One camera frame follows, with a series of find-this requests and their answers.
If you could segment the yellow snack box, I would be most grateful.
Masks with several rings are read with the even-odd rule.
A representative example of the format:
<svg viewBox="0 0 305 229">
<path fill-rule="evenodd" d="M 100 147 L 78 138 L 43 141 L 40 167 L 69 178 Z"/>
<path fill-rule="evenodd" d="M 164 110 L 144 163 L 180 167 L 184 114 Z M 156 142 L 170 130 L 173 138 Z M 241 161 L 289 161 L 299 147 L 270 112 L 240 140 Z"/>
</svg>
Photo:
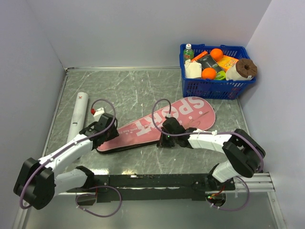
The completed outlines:
<svg viewBox="0 0 305 229">
<path fill-rule="evenodd" d="M 222 59 L 217 61 L 217 64 L 224 70 L 224 72 L 227 72 L 227 70 L 230 69 L 238 61 L 239 60 L 234 57 L 223 55 Z"/>
</svg>

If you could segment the orange fruit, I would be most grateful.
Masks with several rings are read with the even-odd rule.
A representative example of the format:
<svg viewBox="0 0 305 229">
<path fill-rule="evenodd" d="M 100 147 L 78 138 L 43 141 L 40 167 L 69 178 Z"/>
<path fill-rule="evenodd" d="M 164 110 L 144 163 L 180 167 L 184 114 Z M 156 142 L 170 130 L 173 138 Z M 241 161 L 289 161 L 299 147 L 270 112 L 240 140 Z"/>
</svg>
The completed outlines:
<svg viewBox="0 0 305 229">
<path fill-rule="evenodd" d="M 205 68 L 202 70 L 202 79 L 214 80 L 216 78 L 217 72 L 214 68 Z"/>
<path fill-rule="evenodd" d="M 224 56 L 224 53 L 221 49 L 218 49 L 218 48 L 214 48 L 211 50 L 210 52 L 210 56 L 216 61 L 220 61 L 223 56 Z"/>
</svg>

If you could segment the white shuttlecock tube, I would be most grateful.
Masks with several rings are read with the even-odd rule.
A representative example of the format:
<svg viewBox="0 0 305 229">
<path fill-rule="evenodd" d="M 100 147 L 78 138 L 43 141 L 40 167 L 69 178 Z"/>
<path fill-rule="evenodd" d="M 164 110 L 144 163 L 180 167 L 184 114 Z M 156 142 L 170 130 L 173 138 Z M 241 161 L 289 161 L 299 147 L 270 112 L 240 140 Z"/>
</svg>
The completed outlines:
<svg viewBox="0 0 305 229">
<path fill-rule="evenodd" d="M 87 93 L 79 92 L 77 94 L 67 137 L 67 143 L 70 142 L 83 129 L 88 99 L 89 97 Z"/>
</svg>

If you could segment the orange fruit upper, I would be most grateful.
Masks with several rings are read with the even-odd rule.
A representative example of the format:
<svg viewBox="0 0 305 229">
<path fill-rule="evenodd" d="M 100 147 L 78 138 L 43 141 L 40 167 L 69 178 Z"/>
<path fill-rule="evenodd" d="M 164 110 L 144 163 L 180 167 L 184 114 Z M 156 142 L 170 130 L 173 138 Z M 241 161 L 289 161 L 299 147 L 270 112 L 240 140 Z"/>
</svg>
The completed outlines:
<svg viewBox="0 0 305 229">
<path fill-rule="evenodd" d="M 223 56 L 224 56 L 224 53 L 221 49 L 218 49 L 218 48 L 214 48 L 211 50 L 210 52 L 210 56 L 216 61 L 220 61 Z"/>
</svg>

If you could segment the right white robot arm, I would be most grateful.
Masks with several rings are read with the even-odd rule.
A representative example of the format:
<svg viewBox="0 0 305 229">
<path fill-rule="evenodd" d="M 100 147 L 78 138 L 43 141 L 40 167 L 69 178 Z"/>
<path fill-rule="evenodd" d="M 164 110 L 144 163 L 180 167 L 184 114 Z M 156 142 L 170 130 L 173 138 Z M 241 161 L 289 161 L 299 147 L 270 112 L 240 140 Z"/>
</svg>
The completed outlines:
<svg viewBox="0 0 305 229">
<path fill-rule="evenodd" d="M 173 140 L 180 147 L 208 149 L 226 156 L 227 160 L 216 164 L 205 178 L 210 191 L 219 190 L 233 177 L 252 178 L 256 172 L 263 170 L 265 151 L 242 129 L 218 133 L 184 128 L 174 117 L 167 117 L 162 127 L 154 126 L 162 137 Z"/>
</svg>

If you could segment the pink racket cover bag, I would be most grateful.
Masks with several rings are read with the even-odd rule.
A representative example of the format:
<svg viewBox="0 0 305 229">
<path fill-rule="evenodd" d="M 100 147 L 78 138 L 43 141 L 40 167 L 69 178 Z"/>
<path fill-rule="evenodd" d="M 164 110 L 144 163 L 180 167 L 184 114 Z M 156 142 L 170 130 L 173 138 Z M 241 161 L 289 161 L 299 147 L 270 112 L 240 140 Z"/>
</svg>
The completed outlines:
<svg viewBox="0 0 305 229">
<path fill-rule="evenodd" d="M 178 134 L 188 128 L 210 129 L 216 120 L 212 106 L 200 97 L 186 97 L 129 124 L 119 127 L 119 136 L 97 148 L 101 154 L 141 147 L 150 144 L 171 147 L 174 138 L 162 134 L 153 122 L 166 133 Z"/>
</svg>

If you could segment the green small pack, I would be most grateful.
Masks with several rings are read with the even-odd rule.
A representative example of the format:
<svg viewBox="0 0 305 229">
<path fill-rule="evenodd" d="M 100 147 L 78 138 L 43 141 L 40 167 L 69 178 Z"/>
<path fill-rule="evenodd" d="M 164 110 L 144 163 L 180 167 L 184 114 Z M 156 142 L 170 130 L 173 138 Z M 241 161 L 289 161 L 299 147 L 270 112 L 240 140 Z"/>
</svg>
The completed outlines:
<svg viewBox="0 0 305 229">
<path fill-rule="evenodd" d="M 218 71 L 216 73 L 216 77 L 215 77 L 215 80 L 226 80 L 226 74 L 225 74 L 225 71 Z"/>
</svg>

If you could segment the black product box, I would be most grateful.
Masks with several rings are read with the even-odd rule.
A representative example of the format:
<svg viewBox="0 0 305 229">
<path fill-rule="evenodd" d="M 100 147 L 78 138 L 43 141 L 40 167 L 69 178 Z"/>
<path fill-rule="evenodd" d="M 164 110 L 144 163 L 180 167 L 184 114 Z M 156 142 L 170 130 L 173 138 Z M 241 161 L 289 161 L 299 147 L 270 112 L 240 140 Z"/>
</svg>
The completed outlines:
<svg viewBox="0 0 305 229">
<path fill-rule="evenodd" d="M 216 70 L 216 73 L 224 72 L 223 68 L 209 54 L 198 59 L 197 62 L 201 64 L 202 70 L 206 68 L 213 68 Z"/>
</svg>

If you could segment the orange thin box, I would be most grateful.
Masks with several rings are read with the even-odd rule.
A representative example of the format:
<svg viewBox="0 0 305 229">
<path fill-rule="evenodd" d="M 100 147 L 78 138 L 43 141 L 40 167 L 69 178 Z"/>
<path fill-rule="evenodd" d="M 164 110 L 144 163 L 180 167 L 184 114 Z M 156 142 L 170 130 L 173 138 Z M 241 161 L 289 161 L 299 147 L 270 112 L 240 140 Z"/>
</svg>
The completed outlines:
<svg viewBox="0 0 305 229">
<path fill-rule="evenodd" d="M 197 55 L 196 57 L 191 59 L 191 62 L 197 62 L 199 59 L 205 57 L 206 55 L 208 55 L 208 52 L 207 51 L 203 51 L 202 53 L 200 53 L 199 55 Z"/>
</svg>

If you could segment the green drink bottle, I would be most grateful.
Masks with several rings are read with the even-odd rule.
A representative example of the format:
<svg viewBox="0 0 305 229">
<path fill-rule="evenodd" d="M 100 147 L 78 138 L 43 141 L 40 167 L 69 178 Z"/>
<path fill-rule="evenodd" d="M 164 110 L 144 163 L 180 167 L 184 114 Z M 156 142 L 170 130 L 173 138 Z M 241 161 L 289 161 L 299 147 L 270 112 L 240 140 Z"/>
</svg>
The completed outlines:
<svg viewBox="0 0 305 229">
<path fill-rule="evenodd" d="M 192 49 L 191 44 L 186 44 L 185 49 L 183 51 L 183 60 L 192 60 L 194 58 L 194 51 Z"/>
</svg>

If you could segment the blue plastic basket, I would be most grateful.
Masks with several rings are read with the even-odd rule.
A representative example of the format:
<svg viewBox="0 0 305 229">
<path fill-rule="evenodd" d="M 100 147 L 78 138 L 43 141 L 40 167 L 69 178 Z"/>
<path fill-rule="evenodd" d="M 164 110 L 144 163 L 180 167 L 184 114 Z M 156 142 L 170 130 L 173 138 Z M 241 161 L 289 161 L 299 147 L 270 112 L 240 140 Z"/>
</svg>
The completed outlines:
<svg viewBox="0 0 305 229">
<path fill-rule="evenodd" d="M 197 96 L 204 99 L 234 100 L 240 96 L 248 86 L 254 84 L 256 81 L 255 78 L 250 81 L 204 80 L 202 78 L 186 78 L 183 60 L 183 51 L 185 47 L 185 43 L 180 45 L 179 54 L 183 97 Z M 248 53 L 243 46 L 207 46 L 205 44 L 192 45 L 192 49 L 194 50 L 194 54 L 196 56 L 204 51 L 210 52 L 214 48 L 219 48 L 225 55 L 234 57 L 236 59 L 249 58 Z"/>
</svg>

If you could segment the orange fruit lower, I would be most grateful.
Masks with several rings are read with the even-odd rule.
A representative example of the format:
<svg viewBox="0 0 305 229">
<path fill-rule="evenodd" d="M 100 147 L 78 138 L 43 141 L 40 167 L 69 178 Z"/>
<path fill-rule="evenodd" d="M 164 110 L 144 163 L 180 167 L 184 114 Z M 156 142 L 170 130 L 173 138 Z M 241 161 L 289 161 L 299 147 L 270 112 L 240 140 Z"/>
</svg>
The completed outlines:
<svg viewBox="0 0 305 229">
<path fill-rule="evenodd" d="M 216 78 L 217 72 L 214 68 L 205 68 L 202 70 L 202 79 L 214 80 Z"/>
</svg>

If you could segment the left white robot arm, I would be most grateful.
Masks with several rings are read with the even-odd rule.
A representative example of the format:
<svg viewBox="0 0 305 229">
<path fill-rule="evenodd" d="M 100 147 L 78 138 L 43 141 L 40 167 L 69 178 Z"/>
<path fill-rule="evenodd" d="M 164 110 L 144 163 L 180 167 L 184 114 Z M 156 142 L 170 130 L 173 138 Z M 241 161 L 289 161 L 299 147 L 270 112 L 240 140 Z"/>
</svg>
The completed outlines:
<svg viewBox="0 0 305 229">
<path fill-rule="evenodd" d="M 85 153 L 97 149 L 103 143 L 118 137 L 117 119 L 103 113 L 98 121 L 82 129 L 71 141 L 53 153 L 25 160 L 21 166 L 13 192 L 19 196 L 22 209 L 42 209 L 54 196 L 80 188 L 92 190 L 94 173 L 84 166 L 78 166 L 68 173 L 64 169 Z"/>
</svg>

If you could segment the white carton box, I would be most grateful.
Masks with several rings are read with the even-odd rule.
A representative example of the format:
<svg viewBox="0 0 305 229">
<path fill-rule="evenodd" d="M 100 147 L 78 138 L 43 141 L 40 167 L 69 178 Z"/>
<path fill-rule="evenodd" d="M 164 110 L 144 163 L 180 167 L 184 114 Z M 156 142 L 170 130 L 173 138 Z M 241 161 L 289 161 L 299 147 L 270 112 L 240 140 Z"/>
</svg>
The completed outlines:
<svg viewBox="0 0 305 229">
<path fill-rule="evenodd" d="M 197 79 L 202 77 L 202 65 L 198 62 L 186 60 L 184 64 L 185 77 L 187 79 Z"/>
</svg>

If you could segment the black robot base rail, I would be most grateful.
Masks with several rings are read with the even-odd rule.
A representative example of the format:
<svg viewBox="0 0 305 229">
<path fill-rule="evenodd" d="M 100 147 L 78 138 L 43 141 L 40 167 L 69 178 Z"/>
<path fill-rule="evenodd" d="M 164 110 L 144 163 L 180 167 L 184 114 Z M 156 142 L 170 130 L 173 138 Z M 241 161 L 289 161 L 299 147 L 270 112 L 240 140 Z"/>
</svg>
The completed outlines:
<svg viewBox="0 0 305 229">
<path fill-rule="evenodd" d="M 218 191 L 235 190 L 231 178 L 224 183 L 214 181 L 209 174 L 156 174 L 156 175 L 95 175 L 92 189 L 76 187 L 68 193 L 96 193 L 98 203 L 123 201 L 191 199 L 205 201 L 205 195 Z"/>
</svg>

